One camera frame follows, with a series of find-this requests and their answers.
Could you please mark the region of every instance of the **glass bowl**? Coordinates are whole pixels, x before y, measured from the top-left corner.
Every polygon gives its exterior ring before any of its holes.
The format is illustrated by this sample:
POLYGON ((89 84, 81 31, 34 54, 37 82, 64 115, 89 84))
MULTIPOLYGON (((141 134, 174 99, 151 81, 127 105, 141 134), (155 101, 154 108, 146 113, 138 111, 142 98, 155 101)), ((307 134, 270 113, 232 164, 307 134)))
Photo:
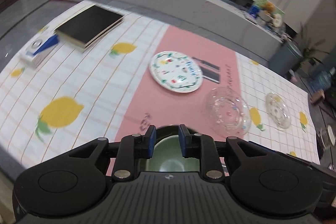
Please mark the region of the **glass bowl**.
POLYGON ((205 115, 211 128, 221 136, 243 137, 251 126, 249 107, 227 87, 211 90, 205 99, 205 115))
POLYGON ((271 92, 266 95, 266 110, 280 128, 290 127, 291 116, 288 107, 278 94, 271 92))
POLYGON ((335 146, 336 139, 333 127, 335 127, 335 124, 333 126, 328 124, 326 128, 321 128, 318 133, 318 136, 322 140, 323 150, 327 150, 330 146, 335 146))

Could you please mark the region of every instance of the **black book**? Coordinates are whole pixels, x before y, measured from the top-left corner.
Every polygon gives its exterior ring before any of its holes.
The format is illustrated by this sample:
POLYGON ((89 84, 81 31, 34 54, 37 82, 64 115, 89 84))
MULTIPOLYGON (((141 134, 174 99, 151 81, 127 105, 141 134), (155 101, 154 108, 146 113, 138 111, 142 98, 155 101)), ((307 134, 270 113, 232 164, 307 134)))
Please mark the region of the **black book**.
POLYGON ((63 23, 55 33, 86 49, 119 24, 122 18, 123 15, 94 5, 63 23))

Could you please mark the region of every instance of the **yellow lemon print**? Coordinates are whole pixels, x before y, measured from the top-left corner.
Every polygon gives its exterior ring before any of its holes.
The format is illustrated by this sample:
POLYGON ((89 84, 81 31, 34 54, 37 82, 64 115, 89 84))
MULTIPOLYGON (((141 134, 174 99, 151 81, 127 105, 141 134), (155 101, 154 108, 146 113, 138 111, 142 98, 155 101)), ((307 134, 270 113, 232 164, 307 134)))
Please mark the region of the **yellow lemon print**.
POLYGON ((41 28, 41 30, 38 31, 38 33, 42 33, 44 32, 45 30, 47 30, 49 27, 48 26, 44 26, 43 28, 41 28))
POLYGON ((300 114, 300 123, 301 123, 302 129, 303 131, 305 131, 305 129, 307 128, 307 124, 308 124, 307 117, 302 111, 300 111, 299 114, 300 114))
POLYGON ((252 119, 252 122, 254 123, 254 125, 260 131, 265 131, 265 129, 263 128, 264 125, 261 123, 261 117, 260 117, 258 109, 256 109, 255 107, 251 108, 250 109, 250 115, 251 115, 251 119, 252 119))
POLYGON ((112 57, 116 57, 118 56, 119 54, 127 54, 127 53, 130 53, 132 51, 134 51, 136 48, 136 46, 130 44, 130 43, 118 43, 118 44, 115 44, 113 47, 111 47, 111 50, 110 50, 110 56, 112 57))
POLYGON ((280 102, 281 101, 281 98, 279 95, 275 95, 274 96, 274 100, 277 101, 277 102, 280 102))
POLYGON ((14 69, 10 76, 13 78, 19 77, 23 73, 23 71, 25 71, 25 69, 26 68, 14 69))
POLYGON ((52 100, 50 104, 41 111, 35 130, 36 136, 42 140, 40 133, 50 134, 50 126, 61 128, 70 125, 77 119, 83 108, 83 105, 79 105, 70 97, 64 96, 52 100))

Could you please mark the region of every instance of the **green cup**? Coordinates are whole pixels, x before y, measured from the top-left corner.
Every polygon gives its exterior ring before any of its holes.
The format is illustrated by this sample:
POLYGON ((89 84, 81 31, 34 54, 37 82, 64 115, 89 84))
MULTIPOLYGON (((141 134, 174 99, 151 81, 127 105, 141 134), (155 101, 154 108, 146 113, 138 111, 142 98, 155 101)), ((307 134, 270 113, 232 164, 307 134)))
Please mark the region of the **green cup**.
POLYGON ((199 170, 200 161, 198 159, 182 157, 178 135, 159 141, 154 147, 153 157, 146 161, 146 171, 190 172, 199 170))

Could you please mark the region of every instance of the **tile floor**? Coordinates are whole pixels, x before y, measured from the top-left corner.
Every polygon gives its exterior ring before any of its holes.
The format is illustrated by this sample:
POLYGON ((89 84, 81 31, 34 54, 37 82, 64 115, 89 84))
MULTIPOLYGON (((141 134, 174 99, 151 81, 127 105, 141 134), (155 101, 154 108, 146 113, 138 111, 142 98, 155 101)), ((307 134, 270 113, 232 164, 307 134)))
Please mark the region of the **tile floor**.
POLYGON ((0 223, 15 222, 12 205, 13 183, 0 171, 0 223))
MULTIPOLYGON (((0 14, 0 70, 11 60, 15 53, 44 25, 53 18, 74 6, 82 0, 19 0, 8 9, 0 14)), ((162 14, 156 11, 145 9, 143 7, 134 6, 128 3, 115 0, 93 0, 99 3, 108 4, 121 9, 138 12, 154 19, 169 23, 181 29, 185 29, 196 33, 200 36, 213 40, 221 45, 226 46, 244 56, 251 58, 258 63, 267 66, 267 61, 250 52, 249 50, 231 42, 230 40, 212 33, 196 25, 190 24, 178 18, 162 14)), ((305 91, 308 89, 303 82, 299 82, 298 86, 305 91)), ((312 121, 316 130, 329 122, 333 121, 333 117, 327 115, 320 108, 310 108, 312 121)), ((331 151, 327 151, 321 160, 321 164, 328 165, 331 159, 331 151)), ((13 159, 8 159, 8 154, 0 149, 0 168, 5 170, 11 179, 15 179, 22 172, 22 167, 13 159)))

